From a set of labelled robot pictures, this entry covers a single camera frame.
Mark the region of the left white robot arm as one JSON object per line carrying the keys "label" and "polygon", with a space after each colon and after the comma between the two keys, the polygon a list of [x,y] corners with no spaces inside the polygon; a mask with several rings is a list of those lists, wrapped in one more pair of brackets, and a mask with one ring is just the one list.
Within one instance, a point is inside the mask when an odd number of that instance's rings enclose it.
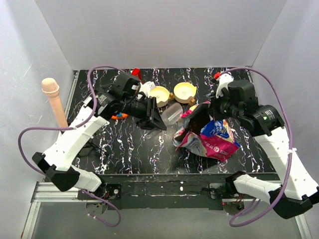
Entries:
{"label": "left white robot arm", "polygon": [[32,160],[61,192],[75,187],[89,191],[95,199],[103,198],[106,193],[103,180],[93,172],[75,167],[72,162],[89,139],[118,113],[135,117],[141,129],[166,130],[157,100],[150,95],[154,88],[153,82],[143,84],[129,73],[120,73],[115,82],[95,89],[84,100],[71,129],[64,131],[43,153],[35,153]]}

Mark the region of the pink pet food bag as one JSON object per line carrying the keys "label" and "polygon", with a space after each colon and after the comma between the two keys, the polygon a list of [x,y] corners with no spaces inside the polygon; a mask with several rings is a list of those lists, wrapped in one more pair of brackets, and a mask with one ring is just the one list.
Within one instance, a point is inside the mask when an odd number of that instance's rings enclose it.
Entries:
{"label": "pink pet food bag", "polygon": [[173,136],[176,148],[225,161],[240,147],[226,120],[214,120],[207,112],[208,101],[194,105],[181,116],[182,125]]}

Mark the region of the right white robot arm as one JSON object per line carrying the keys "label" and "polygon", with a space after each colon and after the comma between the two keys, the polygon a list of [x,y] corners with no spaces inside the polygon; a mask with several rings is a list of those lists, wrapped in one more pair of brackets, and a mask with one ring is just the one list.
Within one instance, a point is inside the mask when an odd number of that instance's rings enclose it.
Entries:
{"label": "right white robot arm", "polygon": [[251,82],[234,80],[228,73],[217,74],[215,79],[209,114],[216,120],[238,120],[263,148],[281,181],[270,183],[239,171],[226,178],[226,194],[231,198],[246,194],[267,202],[283,219],[311,209],[319,202],[319,185],[290,146],[288,126],[278,111],[259,104]]}

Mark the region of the clear plastic scoop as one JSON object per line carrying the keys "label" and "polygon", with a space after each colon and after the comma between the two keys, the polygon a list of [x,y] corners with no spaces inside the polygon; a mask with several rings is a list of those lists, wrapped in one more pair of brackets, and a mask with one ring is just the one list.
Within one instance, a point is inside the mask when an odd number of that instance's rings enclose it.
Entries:
{"label": "clear plastic scoop", "polygon": [[161,119],[166,126],[175,124],[182,116],[183,108],[180,103],[176,102],[163,111]]}

